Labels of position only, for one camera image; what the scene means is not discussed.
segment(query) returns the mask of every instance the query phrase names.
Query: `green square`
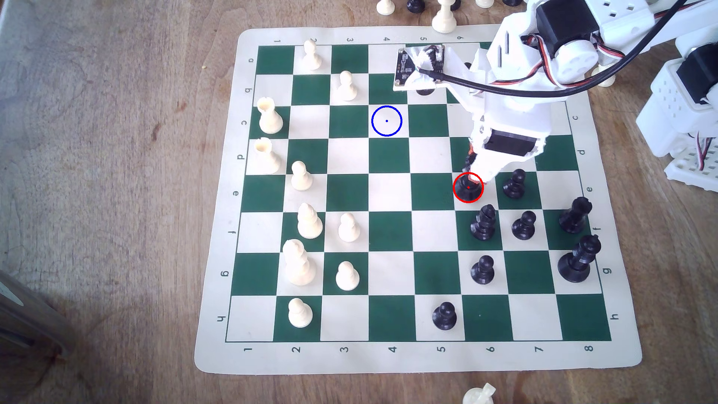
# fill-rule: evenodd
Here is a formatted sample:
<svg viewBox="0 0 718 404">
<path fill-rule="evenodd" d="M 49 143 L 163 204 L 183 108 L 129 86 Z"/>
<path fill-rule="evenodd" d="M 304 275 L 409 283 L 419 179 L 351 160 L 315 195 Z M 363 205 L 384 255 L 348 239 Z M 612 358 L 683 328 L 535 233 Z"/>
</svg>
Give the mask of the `green square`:
<svg viewBox="0 0 718 404">
<path fill-rule="evenodd" d="M 293 46 L 260 46 L 257 51 L 255 74 L 292 74 L 294 72 Z"/>
<path fill-rule="evenodd" d="M 506 283 L 512 295 L 553 293 L 548 251 L 504 251 Z"/>
<path fill-rule="evenodd" d="M 359 285 L 354 290 L 342 290 L 337 286 L 337 271 L 343 261 L 351 262 L 359 272 Z M 369 293 L 368 252 L 325 252 L 324 295 L 366 295 Z"/>
<path fill-rule="evenodd" d="M 292 163 L 302 161 L 311 174 L 327 173 L 328 139 L 290 139 L 286 151 L 286 173 L 292 173 Z"/>
<path fill-rule="evenodd" d="M 409 106 L 410 137 L 449 136 L 449 119 L 446 104 Z"/>
<path fill-rule="evenodd" d="M 453 211 L 451 173 L 411 174 L 411 208 L 415 211 Z"/>
<path fill-rule="evenodd" d="M 414 296 L 369 296 L 369 341 L 416 341 Z"/>
<path fill-rule="evenodd" d="M 279 253 L 238 253 L 234 258 L 232 296 L 276 295 Z"/>
<path fill-rule="evenodd" d="M 283 175 L 245 175 L 242 212 L 281 212 L 283 209 Z"/>
<path fill-rule="evenodd" d="M 556 295 L 564 341 L 610 341 L 603 295 Z"/>
<path fill-rule="evenodd" d="M 464 295 L 466 341 L 513 341 L 507 295 Z"/>
<path fill-rule="evenodd" d="M 479 240 L 471 235 L 471 222 L 476 219 L 478 211 L 456 211 L 456 232 L 459 241 L 459 250 L 462 251 L 483 251 L 499 250 L 501 244 L 500 212 L 496 212 L 496 232 L 485 241 Z"/>
<path fill-rule="evenodd" d="M 369 106 L 342 105 L 329 107 L 329 137 L 368 137 Z"/>
<path fill-rule="evenodd" d="M 459 100 L 454 97 L 454 94 L 447 88 L 447 104 L 460 104 Z"/>
<path fill-rule="evenodd" d="M 298 329 L 289 322 L 289 301 L 300 298 L 312 308 L 312 322 Z M 274 342 L 319 342 L 322 331 L 322 296 L 277 296 Z"/>
<path fill-rule="evenodd" d="M 259 139 L 260 137 L 268 137 L 269 139 L 289 138 L 289 111 L 292 108 L 290 106 L 277 106 L 274 109 L 279 116 L 281 116 L 281 120 L 284 122 L 279 132 L 274 134 L 266 134 L 262 132 L 262 129 L 259 129 L 259 118 L 261 118 L 262 114 L 257 108 L 252 108 L 252 118 L 249 123 L 250 139 Z"/>
<path fill-rule="evenodd" d="M 328 74 L 301 74 L 292 83 L 292 105 L 328 105 L 331 89 Z"/>
<path fill-rule="evenodd" d="M 511 199 L 503 192 L 503 184 L 510 178 L 511 173 L 498 173 L 494 180 L 498 209 L 540 209 L 541 194 L 539 193 L 539 180 L 536 179 L 536 172 L 526 172 L 526 179 L 523 182 L 526 192 L 519 199 Z"/>
<path fill-rule="evenodd" d="M 352 74 L 369 73 L 369 45 L 332 46 L 332 74 L 344 70 Z"/>
<path fill-rule="evenodd" d="M 574 138 L 568 134 L 559 134 L 546 138 L 544 152 L 534 158 L 537 171 L 578 170 Z"/>
<path fill-rule="evenodd" d="M 415 252 L 414 290 L 417 295 L 459 295 L 458 253 Z"/>
<path fill-rule="evenodd" d="M 368 210 L 369 174 L 327 176 L 327 212 Z"/>
<path fill-rule="evenodd" d="M 374 105 L 406 104 L 406 91 L 394 91 L 394 74 L 369 75 L 369 103 Z"/>
<path fill-rule="evenodd" d="M 549 249 L 573 249 L 581 237 L 591 234 L 591 226 L 586 219 L 586 226 L 578 234 L 571 234 L 559 226 L 559 216 L 563 209 L 555 211 L 544 211 L 544 222 L 546 223 L 546 238 L 549 241 Z"/>
<path fill-rule="evenodd" d="M 326 224 L 325 213 L 317 212 L 317 216 L 322 221 L 322 224 Z M 299 235 L 297 230 L 297 213 L 295 212 L 284 212 L 281 218 L 281 245 L 284 245 L 286 240 L 298 239 L 304 244 L 304 249 L 308 252 L 322 252 L 324 251 L 324 235 L 327 229 L 324 228 L 322 233 L 316 239 L 305 239 Z"/>
<path fill-rule="evenodd" d="M 469 138 L 468 137 L 452 137 L 449 139 L 451 144 L 451 171 L 461 173 L 464 170 L 466 157 L 469 155 Z"/>
<path fill-rule="evenodd" d="M 369 212 L 369 251 L 411 251 L 411 212 Z"/>
<path fill-rule="evenodd" d="M 381 137 L 369 139 L 370 173 L 408 173 L 409 138 Z"/>
</svg>

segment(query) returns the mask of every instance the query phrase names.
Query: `red circle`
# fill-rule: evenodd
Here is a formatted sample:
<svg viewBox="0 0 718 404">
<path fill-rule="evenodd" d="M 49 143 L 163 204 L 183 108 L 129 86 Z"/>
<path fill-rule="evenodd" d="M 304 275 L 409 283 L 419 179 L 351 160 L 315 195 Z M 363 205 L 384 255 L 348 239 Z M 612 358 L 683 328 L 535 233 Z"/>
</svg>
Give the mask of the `red circle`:
<svg viewBox="0 0 718 404">
<path fill-rule="evenodd" d="M 459 198 L 459 196 L 456 194 L 456 189 L 455 189 L 455 188 L 456 188 L 456 182 L 459 180 L 459 178 L 461 178 L 462 175 L 466 175 L 466 174 L 473 174 L 473 175 L 476 176 L 476 178 L 479 179 L 479 181 L 481 181 L 481 193 L 479 194 L 478 198 L 474 199 L 473 201 L 464 201 L 463 199 Z M 461 201 L 461 202 L 463 202 L 463 203 L 474 203 L 474 202 L 478 201 L 479 198 L 481 198 L 481 196 L 484 194 L 484 180 L 482 180 L 481 177 L 479 177 L 478 175 L 476 175 L 476 174 L 474 174 L 474 173 L 472 173 L 472 172 L 470 172 L 470 171 L 469 171 L 469 172 L 466 172 L 466 173 L 461 173 L 461 174 L 459 174 L 459 176 L 456 177 L 456 179 L 454 180 L 454 185 L 452 185 L 451 189 L 452 189 L 452 192 L 454 193 L 454 196 L 456 196 L 456 199 L 458 199 L 459 201 Z"/>
</svg>

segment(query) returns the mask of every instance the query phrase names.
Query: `black cable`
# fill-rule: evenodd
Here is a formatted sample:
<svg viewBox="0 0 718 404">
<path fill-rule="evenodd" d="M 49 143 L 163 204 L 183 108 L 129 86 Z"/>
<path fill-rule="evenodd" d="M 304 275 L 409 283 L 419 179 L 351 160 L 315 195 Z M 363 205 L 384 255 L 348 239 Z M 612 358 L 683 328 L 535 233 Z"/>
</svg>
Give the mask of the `black cable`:
<svg viewBox="0 0 718 404">
<path fill-rule="evenodd" d="M 635 59 L 636 56 L 648 45 L 651 40 L 656 37 L 659 31 L 666 26 L 668 21 L 673 18 L 679 9 L 686 3 L 687 0 L 678 0 L 673 6 L 666 12 L 666 15 L 656 22 L 656 25 L 651 28 L 650 31 L 643 37 L 643 39 L 625 56 L 625 58 L 616 62 L 615 65 L 610 68 L 598 73 L 592 77 L 592 80 L 588 83 L 576 86 L 573 88 L 567 88 L 565 90 L 552 90 L 552 91 L 527 91 L 527 90 L 514 90 L 512 88 L 501 88 L 495 86 L 489 86 L 487 84 L 475 83 L 473 81 L 464 80 L 462 78 L 454 77 L 431 70 L 417 68 L 419 73 L 425 74 L 434 80 L 441 80 L 447 83 L 457 84 L 459 86 L 473 88 L 475 90 L 486 91 L 487 93 L 494 93 L 501 96 L 512 96 L 512 97 L 526 97 L 526 98 L 558 98 L 573 96 L 574 94 L 581 93 L 598 86 L 603 81 L 607 80 L 612 75 L 616 74 L 619 70 L 623 69 L 631 60 Z"/>
</svg>

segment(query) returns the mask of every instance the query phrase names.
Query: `chess piece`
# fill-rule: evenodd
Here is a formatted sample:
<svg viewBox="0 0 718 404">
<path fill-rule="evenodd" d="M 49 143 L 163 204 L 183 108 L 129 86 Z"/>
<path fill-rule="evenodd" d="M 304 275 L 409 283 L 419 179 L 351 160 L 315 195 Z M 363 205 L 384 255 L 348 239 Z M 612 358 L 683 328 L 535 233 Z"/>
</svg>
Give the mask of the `chess piece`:
<svg viewBox="0 0 718 404">
<path fill-rule="evenodd" d="M 442 8 L 439 9 L 437 15 L 432 19 L 432 28 L 442 34 L 448 34 L 456 29 L 456 19 L 451 11 L 451 5 L 454 0 L 439 0 Z"/>
<path fill-rule="evenodd" d="M 526 171 L 517 168 L 511 173 L 511 178 L 503 184 L 503 193 L 511 199 L 519 199 L 526 192 L 523 182 L 526 180 Z"/>
<path fill-rule="evenodd" d="M 394 12 L 394 2 L 392 0 L 379 0 L 376 4 L 376 12 L 381 15 L 389 15 Z"/>
<path fill-rule="evenodd" d="M 492 204 L 481 207 L 476 219 L 470 225 L 471 235 L 481 241 L 489 240 L 496 232 L 496 210 Z"/>
<path fill-rule="evenodd" d="M 357 96 L 357 86 L 353 83 L 352 73 L 344 70 L 339 74 L 337 94 L 342 101 L 352 101 Z"/>
<path fill-rule="evenodd" d="M 496 387 L 486 383 L 484 388 L 474 387 L 464 394 L 461 404 L 493 404 L 491 396 L 496 392 Z"/>
<path fill-rule="evenodd" d="M 456 309 L 454 309 L 454 305 L 450 302 L 443 302 L 434 310 L 434 314 L 432 315 L 434 325 L 444 331 L 454 328 L 456 320 Z"/>
<path fill-rule="evenodd" d="M 571 208 L 559 216 L 559 226 L 567 233 L 578 234 L 586 226 L 586 215 L 591 213 L 593 204 L 588 198 L 579 196 L 571 202 Z"/>
<path fill-rule="evenodd" d="M 258 154 L 260 171 L 264 174 L 274 174 L 279 170 L 281 160 L 272 151 L 271 140 L 267 137 L 260 137 L 254 142 L 254 150 Z"/>
<path fill-rule="evenodd" d="M 314 280 L 317 270 L 309 261 L 307 251 L 301 241 L 287 240 L 281 251 L 286 262 L 286 278 L 292 285 L 304 286 Z"/>
<path fill-rule="evenodd" d="M 424 0 L 408 0 L 406 2 L 406 9 L 414 14 L 421 14 L 426 8 Z"/>
<path fill-rule="evenodd" d="M 532 211 L 525 211 L 521 217 L 511 225 L 511 232 L 519 240 L 528 240 L 536 233 L 536 214 Z"/>
<path fill-rule="evenodd" d="M 300 298 L 289 301 L 289 323 L 298 329 L 303 329 L 312 322 L 312 308 Z"/>
<path fill-rule="evenodd" d="M 359 272 L 354 269 L 354 265 L 352 265 L 351 262 L 342 261 L 339 264 L 335 279 L 339 289 L 346 291 L 354 290 L 359 285 Z"/>
<path fill-rule="evenodd" d="M 589 265 L 596 259 L 601 251 L 601 241 L 598 236 L 585 235 L 574 246 L 572 252 L 567 252 L 559 259 L 559 274 L 569 282 L 578 283 L 586 280 L 591 273 Z"/>
<path fill-rule="evenodd" d="M 259 117 L 259 129 L 266 134 L 275 134 L 281 130 L 284 121 L 276 111 L 274 100 L 269 97 L 262 97 L 257 100 L 257 109 L 261 113 Z"/>
<path fill-rule="evenodd" d="M 305 239 L 316 239 L 324 229 L 317 211 L 308 203 L 299 205 L 297 211 L 297 231 Z"/>
<path fill-rule="evenodd" d="M 467 203 L 476 201 L 481 196 L 481 182 L 479 178 L 473 174 L 464 174 L 456 180 L 454 184 L 454 192 L 462 201 Z"/>
<path fill-rule="evenodd" d="M 598 73 L 601 73 L 602 71 L 610 68 L 611 66 L 615 65 L 616 62 L 610 63 L 606 66 L 598 65 L 593 71 L 591 72 L 591 76 L 597 75 Z M 613 83 L 616 82 L 616 75 L 612 75 L 611 77 L 607 78 L 606 80 L 603 80 L 601 83 L 598 83 L 599 87 L 610 87 L 613 85 Z"/>
<path fill-rule="evenodd" d="M 471 279 L 480 285 L 486 285 L 493 280 L 493 258 L 483 255 L 479 262 L 471 267 Z"/>
<path fill-rule="evenodd" d="M 307 172 L 307 166 L 301 161 L 292 163 L 292 187 L 296 190 L 308 190 L 312 186 L 312 175 Z"/>
<path fill-rule="evenodd" d="M 302 63 L 308 70 L 316 70 L 322 65 L 322 58 L 317 55 L 317 43 L 313 40 L 304 41 L 304 59 Z"/>
<path fill-rule="evenodd" d="M 339 238 L 347 243 L 351 243 L 359 238 L 359 226 L 354 219 L 354 215 L 346 213 L 340 218 Z"/>
</svg>

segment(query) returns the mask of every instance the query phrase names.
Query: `white square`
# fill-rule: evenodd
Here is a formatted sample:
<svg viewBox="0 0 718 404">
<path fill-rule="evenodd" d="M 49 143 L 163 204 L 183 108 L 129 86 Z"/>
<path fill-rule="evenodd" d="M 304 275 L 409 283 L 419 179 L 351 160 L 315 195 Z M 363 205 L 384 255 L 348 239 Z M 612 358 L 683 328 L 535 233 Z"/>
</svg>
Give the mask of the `white square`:
<svg viewBox="0 0 718 404">
<path fill-rule="evenodd" d="M 344 101 L 339 97 L 337 88 L 339 73 L 332 74 L 330 78 L 329 105 L 367 105 L 369 104 L 369 75 L 367 73 L 352 73 L 352 83 L 357 88 L 357 96 L 352 101 Z"/>
<path fill-rule="evenodd" d="M 434 325 L 434 310 L 443 302 L 454 305 L 456 324 L 450 330 L 440 330 Z M 464 306 L 461 295 L 415 295 L 414 323 L 417 341 L 464 341 Z"/>
<path fill-rule="evenodd" d="M 282 212 L 243 212 L 239 220 L 237 252 L 281 251 Z"/>
<path fill-rule="evenodd" d="M 411 210 L 411 174 L 369 174 L 369 211 L 408 212 Z"/>
<path fill-rule="evenodd" d="M 456 180 L 456 177 L 458 177 L 459 174 L 460 173 L 453 173 L 452 180 Z M 481 198 L 479 198 L 479 200 L 476 202 L 465 203 L 459 201 L 456 196 L 454 197 L 454 209 L 457 211 L 477 211 L 478 213 L 478 211 L 481 210 L 482 206 L 488 204 L 493 205 L 494 209 L 498 209 L 496 183 L 493 180 L 489 183 L 484 183 L 484 193 L 481 194 Z"/>
<path fill-rule="evenodd" d="M 578 171 L 537 171 L 536 180 L 543 209 L 568 209 L 583 196 Z"/>
<path fill-rule="evenodd" d="M 317 45 L 317 55 L 322 58 L 322 64 L 316 70 L 309 70 L 304 66 L 304 44 L 294 47 L 294 74 L 329 74 L 332 72 L 332 45 Z"/>
<path fill-rule="evenodd" d="M 445 104 L 447 102 L 447 89 L 437 88 L 428 96 L 419 95 L 416 91 L 406 92 L 407 104 Z"/>
<path fill-rule="evenodd" d="M 451 144 L 448 137 L 409 137 L 409 171 L 450 173 Z"/>
<path fill-rule="evenodd" d="M 367 252 L 369 251 L 369 212 L 349 212 L 354 215 L 359 238 L 347 243 L 339 238 L 339 225 L 341 217 L 347 212 L 327 212 L 324 223 L 324 251 L 325 252 Z"/>
<path fill-rule="evenodd" d="M 396 61 L 402 44 L 369 45 L 369 73 L 396 73 Z"/>
<path fill-rule="evenodd" d="M 304 286 L 297 286 L 286 278 L 284 253 L 279 253 L 279 273 L 276 281 L 277 296 L 317 296 L 324 290 L 324 253 L 308 252 L 307 258 L 317 271 L 314 279 Z"/>
<path fill-rule="evenodd" d="M 471 277 L 471 267 L 479 258 L 488 255 L 494 260 L 494 278 L 486 285 L 476 283 Z M 506 263 L 503 251 L 459 251 L 459 281 L 462 295 L 507 295 Z"/>
<path fill-rule="evenodd" d="M 254 148 L 254 144 L 258 139 L 249 141 L 249 149 L 247 150 L 247 172 L 246 175 L 264 175 L 262 167 L 262 157 Z M 275 175 L 284 175 L 286 173 L 286 151 L 289 149 L 289 140 L 287 139 L 271 139 L 271 150 L 279 157 L 279 169 Z"/>
<path fill-rule="evenodd" d="M 272 341 L 275 310 L 276 296 L 232 296 L 227 341 Z"/>
<path fill-rule="evenodd" d="M 368 341 L 369 296 L 322 296 L 321 341 Z"/>
<path fill-rule="evenodd" d="M 511 225 L 525 211 L 520 209 L 501 209 L 497 211 L 501 228 L 501 245 L 504 251 L 543 251 L 549 249 L 544 211 L 541 209 L 532 209 L 531 211 L 536 214 L 536 222 L 533 224 L 536 227 L 536 233 L 528 240 L 519 240 L 511 232 Z"/>
<path fill-rule="evenodd" d="M 551 106 L 551 134 L 571 134 L 566 102 L 552 102 L 549 105 Z"/>
<path fill-rule="evenodd" d="M 413 295 L 414 253 L 411 251 L 369 252 L 370 295 Z"/>
<path fill-rule="evenodd" d="M 312 174 L 312 186 L 308 190 L 296 190 L 292 186 L 292 175 L 284 179 L 284 207 L 285 212 L 299 211 L 299 205 L 308 203 L 317 212 L 327 210 L 327 175 Z"/>
<path fill-rule="evenodd" d="M 329 139 L 327 174 L 366 174 L 369 172 L 369 138 Z"/>
<path fill-rule="evenodd" d="M 289 112 L 289 138 L 329 139 L 329 106 L 293 105 Z"/>
<path fill-rule="evenodd" d="M 409 137 L 409 106 L 406 104 L 370 105 L 368 119 L 369 137 L 379 138 L 383 136 L 379 133 L 388 135 L 394 132 L 392 137 Z"/>
<path fill-rule="evenodd" d="M 411 238 L 414 251 L 456 251 L 454 211 L 412 211 Z"/>
<path fill-rule="evenodd" d="M 291 74 L 258 74 L 254 76 L 254 102 L 252 106 L 256 108 L 257 100 L 262 97 L 273 99 L 276 106 L 290 106 L 292 104 L 293 83 L 294 76 Z"/>
<path fill-rule="evenodd" d="M 601 282 L 598 277 L 598 267 L 596 262 L 591 262 L 591 273 L 585 281 L 579 283 L 569 282 L 559 274 L 559 259 L 570 252 L 569 250 L 551 249 L 549 250 L 549 260 L 551 261 L 551 276 L 554 277 L 554 291 L 557 295 L 592 295 L 600 294 Z"/>
<path fill-rule="evenodd" d="M 449 136 L 466 137 L 471 136 L 474 130 L 474 120 L 471 113 L 460 104 L 447 104 L 447 118 L 449 119 Z"/>
<path fill-rule="evenodd" d="M 560 341 L 561 321 L 556 295 L 509 295 L 513 339 Z"/>
<path fill-rule="evenodd" d="M 521 162 L 510 162 L 500 170 L 501 173 L 512 173 L 516 169 L 522 169 L 527 173 L 529 171 L 536 171 L 536 159 L 528 159 L 527 161 Z"/>
</svg>

